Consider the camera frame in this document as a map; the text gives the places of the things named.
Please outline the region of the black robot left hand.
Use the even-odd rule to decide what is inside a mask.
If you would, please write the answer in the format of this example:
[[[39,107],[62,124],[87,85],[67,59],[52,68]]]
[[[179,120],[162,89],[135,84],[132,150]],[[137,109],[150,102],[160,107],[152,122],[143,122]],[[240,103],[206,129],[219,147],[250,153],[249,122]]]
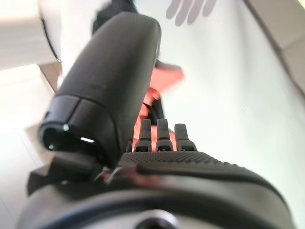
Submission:
[[[19,229],[292,229],[268,181],[197,150],[186,126],[133,128],[161,40],[159,23],[124,12],[84,48],[38,131],[52,161],[29,174]]]

